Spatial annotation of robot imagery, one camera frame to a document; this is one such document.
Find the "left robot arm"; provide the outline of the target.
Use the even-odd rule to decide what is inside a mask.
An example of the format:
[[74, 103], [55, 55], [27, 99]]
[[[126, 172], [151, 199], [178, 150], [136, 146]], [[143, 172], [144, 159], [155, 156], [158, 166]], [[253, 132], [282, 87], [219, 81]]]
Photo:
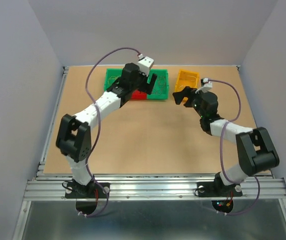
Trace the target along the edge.
[[127, 63], [121, 76], [98, 100], [75, 115], [62, 117], [56, 147], [66, 156], [73, 179], [78, 183], [77, 191], [83, 197], [94, 192], [93, 177], [87, 167], [94, 145], [91, 143], [91, 131], [101, 124], [101, 120], [127, 103], [136, 90], [148, 95], [152, 93], [157, 78], [156, 74], [149, 77], [153, 65], [153, 60], [148, 57], [138, 63]]

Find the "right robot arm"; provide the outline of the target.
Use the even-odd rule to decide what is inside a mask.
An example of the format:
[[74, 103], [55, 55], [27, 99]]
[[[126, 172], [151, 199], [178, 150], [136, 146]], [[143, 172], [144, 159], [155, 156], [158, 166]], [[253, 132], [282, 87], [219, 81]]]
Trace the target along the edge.
[[198, 196], [224, 196], [246, 178], [279, 165], [280, 158], [268, 130], [240, 126], [222, 118], [218, 114], [216, 94], [187, 86], [174, 92], [173, 97], [177, 105], [187, 99], [184, 106], [193, 108], [200, 116], [200, 126], [205, 133], [219, 137], [221, 144], [228, 140], [237, 147], [238, 163], [228, 170], [222, 169], [213, 181], [200, 184]]

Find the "red bin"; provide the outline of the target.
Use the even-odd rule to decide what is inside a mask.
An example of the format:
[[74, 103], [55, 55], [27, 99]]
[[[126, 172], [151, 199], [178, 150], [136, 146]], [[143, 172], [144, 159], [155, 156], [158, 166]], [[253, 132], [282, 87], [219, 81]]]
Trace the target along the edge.
[[146, 100], [146, 99], [147, 99], [147, 94], [145, 92], [138, 90], [136, 90], [131, 96], [131, 100]]

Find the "right green bin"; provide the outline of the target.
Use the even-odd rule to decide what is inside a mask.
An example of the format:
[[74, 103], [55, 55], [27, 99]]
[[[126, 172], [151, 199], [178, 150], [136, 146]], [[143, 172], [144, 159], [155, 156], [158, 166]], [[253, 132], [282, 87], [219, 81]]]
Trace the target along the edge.
[[148, 81], [150, 81], [151, 74], [156, 74], [157, 80], [152, 93], [147, 95], [147, 100], [167, 100], [169, 93], [168, 71], [166, 69], [152, 69]]

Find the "green bin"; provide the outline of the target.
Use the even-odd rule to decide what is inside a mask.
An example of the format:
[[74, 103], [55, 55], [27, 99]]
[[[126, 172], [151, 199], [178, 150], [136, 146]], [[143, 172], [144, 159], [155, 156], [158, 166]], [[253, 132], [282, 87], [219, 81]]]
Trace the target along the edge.
[[166, 69], [152, 69], [148, 81], [150, 81], [151, 74], [156, 74], [157, 80], [152, 93], [147, 95], [147, 100], [167, 100], [169, 93], [168, 71]]
[[121, 68], [108, 68], [105, 74], [104, 91], [106, 91], [122, 74]]

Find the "yellow bin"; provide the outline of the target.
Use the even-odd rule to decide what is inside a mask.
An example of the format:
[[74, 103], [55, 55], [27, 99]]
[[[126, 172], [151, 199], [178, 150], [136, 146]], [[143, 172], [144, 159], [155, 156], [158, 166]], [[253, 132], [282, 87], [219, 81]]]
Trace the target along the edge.
[[180, 69], [175, 83], [174, 92], [179, 92], [184, 87], [198, 88], [200, 75], [198, 72]]

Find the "left green bin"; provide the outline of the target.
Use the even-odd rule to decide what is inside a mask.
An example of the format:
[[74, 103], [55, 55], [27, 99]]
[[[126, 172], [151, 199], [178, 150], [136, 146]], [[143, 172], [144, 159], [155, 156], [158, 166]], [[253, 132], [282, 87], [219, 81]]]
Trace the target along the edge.
[[108, 68], [105, 74], [104, 91], [106, 91], [122, 74], [121, 68]]

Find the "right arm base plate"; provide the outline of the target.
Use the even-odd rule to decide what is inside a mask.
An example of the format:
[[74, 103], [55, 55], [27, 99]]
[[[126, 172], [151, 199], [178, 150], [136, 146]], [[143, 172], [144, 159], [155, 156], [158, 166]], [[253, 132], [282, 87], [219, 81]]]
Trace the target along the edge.
[[241, 197], [242, 190], [236, 190], [235, 187], [235, 184], [226, 186], [213, 181], [201, 181], [197, 183], [194, 194], [200, 198]]

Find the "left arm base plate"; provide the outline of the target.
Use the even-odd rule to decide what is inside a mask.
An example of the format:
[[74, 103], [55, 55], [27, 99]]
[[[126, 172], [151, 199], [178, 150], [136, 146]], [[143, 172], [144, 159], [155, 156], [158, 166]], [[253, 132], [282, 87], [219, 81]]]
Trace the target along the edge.
[[95, 182], [91, 181], [87, 185], [81, 185], [78, 182], [64, 181], [62, 187], [65, 189], [66, 199], [105, 199], [106, 193]]

